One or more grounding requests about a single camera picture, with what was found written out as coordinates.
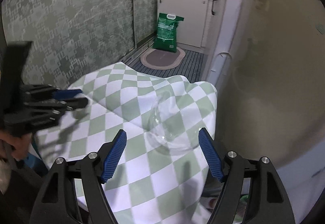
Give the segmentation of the left hand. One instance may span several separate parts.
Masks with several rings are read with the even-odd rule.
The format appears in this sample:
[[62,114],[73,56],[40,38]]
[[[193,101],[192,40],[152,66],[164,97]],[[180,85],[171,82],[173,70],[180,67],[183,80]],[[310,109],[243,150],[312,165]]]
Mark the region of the left hand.
[[16,159],[17,161],[26,158],[26,156],[28,154],[28,149],[29,149],[29,145],[31,143],[32,136],[33,136],[33,134],[29,133],[29,134],[25,134],[19,138],[19,137],[10,135],[6,131],[1,131],[1,135],[0,135],[0,138],[1,138],[1,159],[7,158],[3,143],[7,143],[14,147],[14,150],[11,152],[11,156],[14,159]]

